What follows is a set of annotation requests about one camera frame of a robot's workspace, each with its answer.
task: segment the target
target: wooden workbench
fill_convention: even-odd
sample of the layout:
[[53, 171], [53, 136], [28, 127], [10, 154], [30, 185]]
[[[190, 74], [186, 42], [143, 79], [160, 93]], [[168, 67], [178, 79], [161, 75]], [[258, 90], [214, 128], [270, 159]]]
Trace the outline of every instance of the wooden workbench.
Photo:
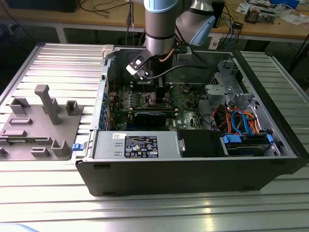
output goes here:
[[[104, 3], [107, 0], [94, 0], [95, 4]], [[274, 24], [256, 23], [249, 24], [244, 21], [244, 14], [236, 13], [237, 5], [243, 1], [228, 0], [227, 7], [234, 17], [235, 21], [243, 23], [242, 36], [243, 39], [257, 39], [257, 40], [275, 40], [287, 42], [300, 42], [304, 39], [308, 32], [308, 24], [293, 25], [280, 18], [277, 18]], [[111, 4], [102, 5], [99, 8], [110, 8], [119, 4], [125, 3], [125, 0], [115, 0]], [[144, 6], [141, 4], [134, 4], [134, 19], [136, 31], [143, 31], [145, 26]], [[87, 0], [83, 4], [84, 8], [92, 10], [91, 0]], [[88, 12], [81, 8], [76, 9], [74, 13], [64, 13], [55, 11], [41, 11], [41, 10], [22, 10], [22, 9], [8, 9], [9, 12], [20, 23], [37, 25], [37, 26], [51, 26], [55, 27], [58, 32], [59, 40], [62, 43], [66, 42], [63, 28], [79, 28], [79, 29], [102, 29], [102, 30], [126, 30], [126, 18], [129, 10], [129, 4], [114, 8], [107, 14], [108, 17], [101, 16], [94, 12]], [[298, 10], [308, 11], [308, 6], [300, 5]], [[12, 20], [0, 7], [0, 22], [10, 23]], [[217, 38], [228, 33], [229, 29], [225, 22], [221, 20], [219, 27], [211, 30], [210, 36], [216, 35]]]

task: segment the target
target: motherboard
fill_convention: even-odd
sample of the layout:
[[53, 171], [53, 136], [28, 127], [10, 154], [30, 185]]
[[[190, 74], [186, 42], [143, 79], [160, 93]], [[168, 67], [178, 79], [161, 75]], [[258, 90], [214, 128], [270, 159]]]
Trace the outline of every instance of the motherboard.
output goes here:
[[155, 92], [135, 92], [123, 86], [109, 95], [111, 130], [176, 131], [203, 129], [197, 112], [200, 91], [190, 85], [171, 85], [162, 102]]

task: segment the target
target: warning label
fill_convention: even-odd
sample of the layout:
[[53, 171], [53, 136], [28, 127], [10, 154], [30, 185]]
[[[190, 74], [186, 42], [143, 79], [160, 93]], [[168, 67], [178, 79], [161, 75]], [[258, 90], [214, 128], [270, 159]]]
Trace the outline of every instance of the warning label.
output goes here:
[[158, 158], [156, 136], [126, 136], [126, 158]]

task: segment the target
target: blue latch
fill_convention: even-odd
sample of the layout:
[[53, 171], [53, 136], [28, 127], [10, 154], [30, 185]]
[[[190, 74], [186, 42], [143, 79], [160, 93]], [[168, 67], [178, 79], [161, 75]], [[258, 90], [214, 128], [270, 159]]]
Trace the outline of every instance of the blue latch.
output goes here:
[[267, 135], [267, 139], [271, 144], [274, 142], [274, 138], [270, 134]]
[[73, 144], [72, 151], [82, 151], [84, 149], [83, 146], [83, 144]]
[[224, 137], [223, 137], [223, 141], [225, 144], [228, 144], [228, 143], [241, 143], [241, 138], [240, 138], [240, 135], [237, 135], [237, 134], [226, 134]]

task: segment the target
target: circuit board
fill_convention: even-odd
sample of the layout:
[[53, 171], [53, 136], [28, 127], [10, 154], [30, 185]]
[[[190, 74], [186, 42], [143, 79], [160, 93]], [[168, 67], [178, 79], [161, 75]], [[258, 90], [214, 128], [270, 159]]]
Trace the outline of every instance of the circuit board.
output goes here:
[[[155, 102], [154, 92], [133, 92], [130, 87], [112, 92], [109, 97], [111, 126], [115, 131], [176, 131], [178, 129], [203, 129], [196, 104], [198, 92], [190, 86], [175, 86], [168, 91], [164, 101]], [[164, 125], [138, 127], [134, 123], [136, 113], [154, 113], [166, 116]]]

